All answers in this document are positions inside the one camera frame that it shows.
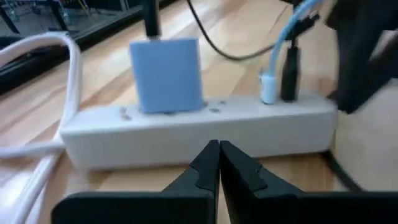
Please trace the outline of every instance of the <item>blue cable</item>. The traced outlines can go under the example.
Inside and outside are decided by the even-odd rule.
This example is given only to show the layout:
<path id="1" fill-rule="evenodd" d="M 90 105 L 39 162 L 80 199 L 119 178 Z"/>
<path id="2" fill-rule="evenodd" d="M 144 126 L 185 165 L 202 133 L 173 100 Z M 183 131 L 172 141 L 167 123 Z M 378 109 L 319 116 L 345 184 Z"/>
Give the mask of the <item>blue cable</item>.
<path id="1" fill-rule="evenodd" d="M 275 74 L 275 65 L 278 59 L 280 48 L 282 47 L 282 44 L 284 43 L 289 32 L 292 30 L 294 25 L 301 18 L 302 14 L 307 12 L 314 4 L 322 1 L 323 0 L 306 0 L 296 8 L 293 15 L 289 18 L 289 21 L 287 22 L 286 26 L 280 32 L 278 39 L 275 43 L 275 46 L 272 49 L 271 58 L 269 60 L 268 74 L 272 75 Z"/>

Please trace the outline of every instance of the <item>wooden surface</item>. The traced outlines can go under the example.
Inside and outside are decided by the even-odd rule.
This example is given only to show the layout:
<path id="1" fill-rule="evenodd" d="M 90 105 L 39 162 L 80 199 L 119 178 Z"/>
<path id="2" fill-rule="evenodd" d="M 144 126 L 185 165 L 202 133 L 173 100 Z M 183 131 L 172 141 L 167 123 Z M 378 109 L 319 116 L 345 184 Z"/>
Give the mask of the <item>wooden surface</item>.
<path id="1" fill-rule="evenodd" d="M 195 0 L 193 3 L 211 38 L 231 54 L 253 52 L 272 43 L 292 12 L 289 6 L 278 0 Z M 166 39 L 200 37 L 206 97 L 231 93 L 258 94 L 257 73 L 266 67 L 269 54 L 240 63 L 224 60 L 206 43 L 185 1 L 164 9 L 161 21 Z M 136 102 L 128 44 L 142 39 L 145 39 L 144 29 L 139 22 L 83 53 L 81 109 L 92 105 Z M 336 73 L 334 32 L 319 22 L 299 42 L 303 48 L 301 87 L 330 90 Z M 1 145 L 52 138 L 62 112 L 67 67 L 65 62 L 0 98 Z M 342 128 L 337 131 L 335 149 L 338 159 L 369 189 L 398 189 L 398 142 L 395 138 L 398 122 L 392 114 L 398 108 L 396 103 L 392 106 L 389 103 L 389 99 L 397 97 L 397 88 L 392 86 L 376 97 L 378 103 L 371 103 L 370 109 L 352 116 L 340 116 L 339 119 Z M 260 161 L 267 169 L 302 190 L 341 189 L 318 155 L 274 157 Z M 37 159 L 31 158 L 0 161 L 0 223 L 6 223 L 36 163 Z M 161 167 L 87 174 L 75 170 L 64 155 L 28 223 L 48 223 L 54 204 L 70 193 L 82 190 L 162 190 L 183 170 L 184 167 Z M 219 223 L 229 223 L 222 194 L 219 203 Z"/>

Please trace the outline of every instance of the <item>power cord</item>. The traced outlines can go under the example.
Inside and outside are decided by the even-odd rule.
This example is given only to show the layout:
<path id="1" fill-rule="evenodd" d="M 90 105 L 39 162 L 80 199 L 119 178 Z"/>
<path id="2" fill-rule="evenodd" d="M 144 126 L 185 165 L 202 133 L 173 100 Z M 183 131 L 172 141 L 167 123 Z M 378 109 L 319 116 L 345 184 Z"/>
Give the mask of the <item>power cord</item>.
<path id="1" fill-rule="evenodd" d="M 340 179 L 341 184 L 352 192 L 364 192 L 365 190 L 360 187 L 353 178 L 347 174 L 342 166 L 337 162 L 333 153 L 329 150 L 322 153 L 322 158 L 325 160 L 327 166 Z"/>
<path id="2" fill-rule="evenodd" d="M 210 37 L 207 34 L 205 28 L 203 27 L 203 24 L 201 23 L 201 21 L 199 19 L 199 16 L 198 16 L 195 8 L 193 7 L 192 1 L 191 0 L 187 0 L 187 3 L 188 3 L 188 6 L 189 6 L 189 8 L 190 8 L 190 10 L 192 12 L 192 15 L 194 16 L 194 18 L 195 18 L 195 20 L 196 20 L 196 22 L 197 22 L 197 24 L 199 26 L 199 29 L 201 30 L 201 32 L 202 32 L 203 36 L 205 37 L 205 39 L 207 40 L 207 42 L 210 44 L 211 48 L 213 48 L 217 53 L 219 53 L 224 58 L 227 58 L 229 60 L 233 60 L 233 61 L 237 61 L 238 62 L 238 61 L 247 60 L 247 59 L 251 59 L 251 58 L 263 55 L 263 54 L 267 53 L 268 51 L 270 51 L 274 47 L 274 44 L 272 44 L 270 46 L 264 47 L 263 49 L 261 49 L 261 50 L 259 50 L 257 52 L 254 52 L 254 53 L 248 54 L 248 55 L 243 55 L 243 56 L 234 56 L 234 55 L 230 55 L 230 54 L 227 54 L 227 53 L 223 52 L 210 39 Z"/>
<path id="3" fill-rule="evenodd" d="M 195 10 L 195 8 L 193 7 L 192 4 L 192 0 L 187 0 L 189 9 L 192 12 L 192 15 L 194 16 L 198 27 L 201 31 L 201 33 L 203 34 L 203 36 L 205 37 L 206 41 L 210 44 L 211 48 L 213 48 L 213 50 L 215 52 L 217 52 L 218 54 L 220 54 L 221 56 L 223 56 L 224 58 L 227 58 L 228 60 L 232 60 L 232 61 L 243 61 L 243 60 L 247 60 L 247 59 L 252 59 L 254 57 L 258 57 L 261 56 L 265 53 L 267 53 L 268 51 L 272 50 L 275 46 L 275 44 L 271 44 L 267 47 L 264 47 L 263 49 L 254 52 L 252 54 L 248 54 L 248 55 L 242 55 L 242 56 L 234 56 L 234 55 L 230 55 L 227 54 L 225 52 L 223 52 L 221 49 L 219 49 L 214 43 L 213 41 L 210 39 L 209 35 L 207 34 L 207 31 L 205 30 L 203 24 L 201 23 L 201 20 Z M 315 22 L 317 20 L 319 20 L 320 16 L 318 14 L 314 14 L 311 16 L 307 16 L 306 18 L 302 19 L 301 21 L 298 21 L 298 23 L 296 24 L 296 26 L 294 27 L 295 30 L 295 36 L 298 37 L 301 34 L 303 34 L 304 32 L 308 31 L 309 29 L 311 29 L 313 27 L 313 25 L 315 24 Z M 286 38 L 286 40 L 291 40 L 292 36 L 288 35 L 288 37 Z"/>

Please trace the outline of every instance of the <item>black object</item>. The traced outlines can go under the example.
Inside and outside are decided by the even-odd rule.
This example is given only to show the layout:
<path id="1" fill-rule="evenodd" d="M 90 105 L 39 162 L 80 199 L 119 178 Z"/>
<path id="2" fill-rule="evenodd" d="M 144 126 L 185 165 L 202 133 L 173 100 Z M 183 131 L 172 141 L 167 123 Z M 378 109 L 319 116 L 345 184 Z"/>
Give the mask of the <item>black object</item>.
<path id="1" fill-rule="evenodd" d="M 210 141 L 189 168 L 161 192 L 84 192 L 52 211 L 62 223 L 216 223 L 220 145 Z"/>
<path id="2" fill-rule="evenodd" d="M 8 17 L 7 13 L 1 6 L 0 6 L 0 16 L 2 17 L 2 19 L 7 24 L 8 28 L 10 28 L 11 31 L 13 31 L 16 34 L 19 34 L 17 27 L 14 25 L 10 17 Z"/>
<path id="3" fill-rule="evenodd" d="M 329 98 L 351 114 L 397 77 L 396 40 L 381 54 L 371 55 L 382 32 L 398 28 L 398 2 L 340 0 L 326 24 L 336 30 L 340 60 L 337 89 Z"/>
<path id="4" fill-rule="evenodd" d="M 141 0 L 145 31 L 150 39 L 161 35 L 159 24 L 159 3 L 157 0 Z"/>
<path id="5" fill-rule="evenodd" d="M 285 64 L 282 70 L 280 97 L 285 102 L 293 102 L 299 93 L 300 49 L 293 45 L 287 49 Z"/>
<path id="6" fill-rule="evenodd" d="M 228 141 L 221 181 L 232 224 L 398 223 L 398 192 L 302 192 Z"/>

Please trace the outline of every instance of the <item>white power strip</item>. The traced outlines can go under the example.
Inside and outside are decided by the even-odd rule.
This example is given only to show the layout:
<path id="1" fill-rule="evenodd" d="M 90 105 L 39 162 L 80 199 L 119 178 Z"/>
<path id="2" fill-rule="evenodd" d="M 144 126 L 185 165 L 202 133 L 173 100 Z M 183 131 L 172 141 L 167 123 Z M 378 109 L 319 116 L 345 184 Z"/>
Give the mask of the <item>white power strip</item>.
<path id="1" fill-rule="evenodd" d="M 328 149 L 335 124 L 334 104 L 307 93 L 274 105 L 229 96 L 177 114 L 101 106 L 79 112 L 60 134 L 73 164 L 96 170 L 188 164 L 212 139 L 229 140 L 253 157 L 320 152 Z"/>

